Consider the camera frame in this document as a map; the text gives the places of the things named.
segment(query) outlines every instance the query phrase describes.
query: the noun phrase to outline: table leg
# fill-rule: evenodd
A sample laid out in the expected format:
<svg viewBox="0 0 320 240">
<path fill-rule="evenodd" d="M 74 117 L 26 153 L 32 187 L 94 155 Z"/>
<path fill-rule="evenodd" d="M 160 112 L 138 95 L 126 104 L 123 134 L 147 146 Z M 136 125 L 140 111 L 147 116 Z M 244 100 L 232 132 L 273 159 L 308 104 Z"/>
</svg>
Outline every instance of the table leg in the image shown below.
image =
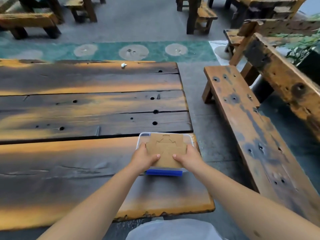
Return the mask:
<svg viewBox="0 0 320 240">
<path fill-rule="evenodd" d="M 208 7 L 212 8 L 213 2 L 214 2 L 214 0 L 208 0 Z"/>
<path fill-rule="evenodd" d="M 224 8 L 225 8 L 226 10 L 229 10 L 230 7 L 231 7 L 231 0 L 226 0 L 226 3 L 224 4 Z"/>
<path fill-rule="evenodd" d="M 189 17 L 186 23 L 186 34 L 193 35 L 198 17 L 198 0 L 189 0 Z"/>
<path fill-rule="evenodd" d="M 94 22 L 94 23 L 98 22 L 96 13 L 94 12 L 94 7 L 92 5 L 92 1 L 91 0 L 83 0 L 83 3 L 84 3 L 84 8 L 88 13 L 90 21 Z"/>
<path fill-rule="evenodd" d="M 242 4 L 238 7 L 237 12 L 233 15 L 230 28 L 240 28 L 246 19 L 250 19 L 250 12 L 248 7 Z"/>
<path fill-rule="evenodd" d="M 46 0 L 49 4 L 50 9 L 56 15 L 58 19 L 58 24 L 64 23 L 64 18 L 62 14 L 62 8 L 58 0 Z"/>
</svg>

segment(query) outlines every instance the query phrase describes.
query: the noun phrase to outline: clear plastic container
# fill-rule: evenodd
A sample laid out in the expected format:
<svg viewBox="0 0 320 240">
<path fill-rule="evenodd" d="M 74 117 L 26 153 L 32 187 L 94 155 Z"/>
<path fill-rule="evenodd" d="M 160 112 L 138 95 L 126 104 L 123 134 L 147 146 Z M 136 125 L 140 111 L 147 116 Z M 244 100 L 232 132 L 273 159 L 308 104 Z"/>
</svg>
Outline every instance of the clear plastic container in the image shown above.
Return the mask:
<svg viewBox="0 0 320 240">
<path fill-rule="evenodd" d="M 161 133 L 161 132 L 142 132 L 139 135 L 139 139 L 138 139 L 138 143 L 137 143 L 137 147 L 136 149 L 138 149 L 138 147 L 140 146 L 140 144 L 142 142 L 147 143 L 150 140 L 150 136 L 151 134 L 177 134 L 177 133 Z M 192 137 L 188 134 L 183 134 L 183 142 L 186 144 L 191 144 L 193 146 L 193 141 L 192 141 Z"/>
<path fill-rule="evenodd" d="M 152 133 L 156 134 L 177 134 L 177 133 L 161 133 L 161 132 L 142 132 L 139 135 L 137 147 L 140 146 L 142 142 L 147 143 L 150 141 L 150 136 Z M 183 135 L 183 142 L 186 144 L 191 144 L 193 146 L 192 137 L 188 134 Z M 185 168 L 160 168 L 160 167 L 150 167 L 149 170 L 146 171 L 146 174 L 149 175 L 166 175 L 166 176 L 182 176 L 182 172 L 188 172 Z"/>
</svg>

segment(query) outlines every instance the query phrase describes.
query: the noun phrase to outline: bench leg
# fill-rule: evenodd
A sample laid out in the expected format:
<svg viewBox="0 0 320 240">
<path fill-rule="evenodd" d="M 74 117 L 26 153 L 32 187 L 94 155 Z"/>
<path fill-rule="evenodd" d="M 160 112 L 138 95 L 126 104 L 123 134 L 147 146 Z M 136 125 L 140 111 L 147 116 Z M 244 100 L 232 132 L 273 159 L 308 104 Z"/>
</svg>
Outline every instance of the bench leg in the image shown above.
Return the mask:
<svg viewBox="0 0 320 240">
<path fill-rule="evenodd" d="M 106 0 L 100 0 L 100 4 L 106 4 Z"/>
<path fill-rule="evenodd" d="M 241 71 L 241 75 L 248 84 L 248 86 L 251 86 L 254 81 L 257 79 L 257 77 L 260 75 L 258 70 L 254 68 L 250 62 L 247 62 L 244 68 Z"/>
<path fill-rule="evenodd" d="M 176 0 L 177 11 L 182 12 L 183 0 Z"/>
<path fill-rule="evenodd" d="M 212 92 L 211 92 L 211 86 L 210 83 L 207 81 L 207 84 L 205 85 L 203 94 L 202 94 L 202 100 L 205 104 L 208 104 L 212 101 Z"/>
<path fill-rule="evenodd" d="M 9 29 L 15 39 L 21 40 L 28 37 L 28 33 L 24 28 L 12 28 Z"/>
<path fill-rule="evenodd" d="M 97 23 L 97 16 L 96 13 L 94 12 L 94 7 L 92 5 L 92 1 L 91 0 L 83 0 L 84 3 L 84 8 L 88 13 L 89 19 L 91 22 L 93 23 Z"/>
<path fill-rule="evenodd" d="M 208 7 L 212 8 L 212 4 L 214 3 L 214 0 L 208 0 Z"/>
<path fill-rule="evenodd" d="M 231 0 L 226 0 L 226 3 L 224 4 L 224 8 L 225 8 L 226 10 L 229 10 L 230 7 L 231 7 Z"/>
<path fill-rule="evenodd" d="M 50 9 L 56 15 L 58 19 L 58 24 L 64 23 L 64 18 L 62 14 L 62 8 L 58 0 L 46 0 L 49 4 Z"/>
<path fill-rule="evenodd" d="M 198 17 L 198 0 L 189 0 L 189 17 L 186 23 L 186 34 L 193 35 Z"/>
<path fill-rule="evenodd" d="M 205 31 L 204 31 L 205 34 L 209 34 L 212 21 L 213 21 L 212 19 L 207 21 L 207 25 L 205 26 Z"/>
<path fill-rule="evenodd" d="M 57 39 L 61 35 L 61 32 L 57 26 L 47 27 L 47 28 L 43 28 L 43 29 L 49 35 L 49 37 L 52 39 Z"/>
</svg>

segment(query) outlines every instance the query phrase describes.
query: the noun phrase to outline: cardboard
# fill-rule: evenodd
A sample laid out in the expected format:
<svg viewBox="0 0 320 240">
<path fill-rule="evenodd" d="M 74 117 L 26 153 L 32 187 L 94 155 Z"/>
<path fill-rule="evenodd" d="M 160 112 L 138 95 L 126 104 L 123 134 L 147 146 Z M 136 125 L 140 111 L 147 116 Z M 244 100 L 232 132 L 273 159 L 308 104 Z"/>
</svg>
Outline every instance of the cardboard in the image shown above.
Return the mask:
<svg viewBox="0 0 320 240">
<path fill-rule="evenodd" d="M 183 168 L 180 162 L 174 160 L 173 154 L 187 153 L 187 144 L 183 142 L 182 134 L 151 133 L 150 141 L 146 143 L 148 154 L 160 154 L 160 159 L 153 167 Z"/>
</svg>

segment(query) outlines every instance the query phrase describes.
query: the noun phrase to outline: person's left hand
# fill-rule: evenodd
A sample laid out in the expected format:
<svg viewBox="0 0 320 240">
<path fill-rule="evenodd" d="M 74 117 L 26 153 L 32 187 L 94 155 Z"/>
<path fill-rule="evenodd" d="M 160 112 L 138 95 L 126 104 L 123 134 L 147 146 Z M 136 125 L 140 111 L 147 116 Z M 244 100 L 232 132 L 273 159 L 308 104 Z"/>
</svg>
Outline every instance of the person's left hand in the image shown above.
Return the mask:
<svg viewBox="0 0 320 240">
<path fill-rule="evenodd" d="M 146 144 L 141 143 L 139 148 L 133 153 L 129 165 L 137 169 L 140 174 L 149 169 L 154 162 L 159 160 L 159 158 L 160 154 L 149 155 Z"/>
</svg>

